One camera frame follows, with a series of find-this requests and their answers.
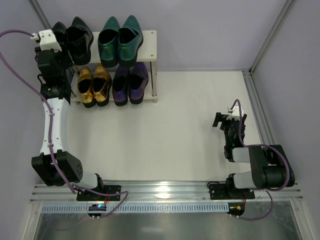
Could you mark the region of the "black loafer shoe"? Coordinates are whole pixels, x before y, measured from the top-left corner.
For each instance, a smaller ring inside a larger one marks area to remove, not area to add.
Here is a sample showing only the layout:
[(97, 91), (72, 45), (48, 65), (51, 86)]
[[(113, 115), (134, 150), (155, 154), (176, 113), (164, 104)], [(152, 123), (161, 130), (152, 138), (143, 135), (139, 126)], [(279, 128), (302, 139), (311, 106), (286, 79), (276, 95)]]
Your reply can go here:
[(67, 28), (66, 26), (58, 21), (53, 27), (52, 27), (52, 31), (55, 35), (55, 38), (57, 40), (57, 42), (59, 43), (61, 50), (65, 51), (67, 49), (67, 44), (66, 44), (66, 31)]
[(66, 45), (75, 65), (83, 66), (91, 61), (93, 33), (88, 25), (76, 16), (65, 33)]

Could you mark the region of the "gold loafer shoe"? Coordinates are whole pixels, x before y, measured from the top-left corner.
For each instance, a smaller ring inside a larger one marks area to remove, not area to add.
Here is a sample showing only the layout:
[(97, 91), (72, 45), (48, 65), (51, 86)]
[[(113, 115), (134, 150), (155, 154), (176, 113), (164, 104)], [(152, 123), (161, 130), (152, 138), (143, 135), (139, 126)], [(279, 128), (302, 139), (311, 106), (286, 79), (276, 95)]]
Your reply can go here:
[(112, 78), (109, 72), (98, 64), (93, 76), (93, 97), (99, 107), (104, 107), (110, 100), (110, 89), (112, 86)]
[(96, 105), (93, 93), (93, 74), (87, 66), (81, 68), (77, 81), (77, 89), (81, 102), (86, 108), (92, 108)]

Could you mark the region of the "green loafer shoe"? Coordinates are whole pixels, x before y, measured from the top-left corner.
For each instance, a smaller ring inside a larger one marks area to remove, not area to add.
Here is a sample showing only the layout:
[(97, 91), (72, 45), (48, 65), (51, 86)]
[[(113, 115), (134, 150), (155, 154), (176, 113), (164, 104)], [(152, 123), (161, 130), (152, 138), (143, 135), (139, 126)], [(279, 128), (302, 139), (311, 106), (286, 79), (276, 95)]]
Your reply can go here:
[(144, 42), (140, 24), (134, 15), (130, 15), (119, 29), (117, 57), (122, 67), (132, 68), (137, 62), (138, 50)]
[(118, 20), (114, 16), (111, 16), (98, 35), (99, 58), (102, 66), (105, 68), (113, 68), (118, 64), (119, 29)]

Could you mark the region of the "purple loafer shoe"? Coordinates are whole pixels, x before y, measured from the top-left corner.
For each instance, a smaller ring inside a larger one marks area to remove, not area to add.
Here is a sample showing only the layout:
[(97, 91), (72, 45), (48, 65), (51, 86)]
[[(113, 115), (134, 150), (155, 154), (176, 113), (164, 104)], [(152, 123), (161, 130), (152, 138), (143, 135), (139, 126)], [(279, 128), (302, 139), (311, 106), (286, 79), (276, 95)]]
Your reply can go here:
[(148, 82), (149, 74), (145, 64), (137, 62), (129, 76), (128, 96), (131, 104), (139, 105), (142, 103)]
[(129, 77), (129, 68), (123, 66), (117, 68), (112, 82), (112, 96), (115, 105), (118, 107), (125, 106), (128, 103)]

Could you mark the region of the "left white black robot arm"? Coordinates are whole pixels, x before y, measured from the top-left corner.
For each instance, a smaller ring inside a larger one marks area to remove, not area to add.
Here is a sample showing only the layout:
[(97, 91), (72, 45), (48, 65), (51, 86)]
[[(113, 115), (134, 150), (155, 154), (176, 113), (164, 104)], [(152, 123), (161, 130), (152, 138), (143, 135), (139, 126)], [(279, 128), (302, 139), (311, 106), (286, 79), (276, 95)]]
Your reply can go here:
[(84, 171), (81, 161), (69, 153), (67, 113), (71, 106), (72, 88), (67, 69), (72, 61), (62, 50), (35, 48), (35, 61), (44, 82), (40, 96), (45, 113), (44, 137), (40, 153), (31, 166), (49, 187), (68, 185), (72, 190), (104, 194), (104, 184), (97, 173)]

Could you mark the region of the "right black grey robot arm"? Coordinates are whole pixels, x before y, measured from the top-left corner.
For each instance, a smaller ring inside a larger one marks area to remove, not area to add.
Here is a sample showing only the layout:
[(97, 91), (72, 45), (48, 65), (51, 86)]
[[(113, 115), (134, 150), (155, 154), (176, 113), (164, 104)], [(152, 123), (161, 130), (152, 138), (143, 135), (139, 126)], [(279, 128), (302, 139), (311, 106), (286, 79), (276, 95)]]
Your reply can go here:
[(267, 146), (243, 146), (245, 138), (244, 114), (242, 122), (231, 114), (217, 112), (212, 126), (221, 124), (224, 133), (224, 157), (231, 163), (245, 163), (250, 170), (243, 173), (231, 173), (224, 183), (208, 183), (211, 199), (237, 199), (248, 197), (254, 199), (253, 189), (275, 191), (290, 188), (295, 184), (295, 174), (290, 166), (283, 147), (279, 144)]

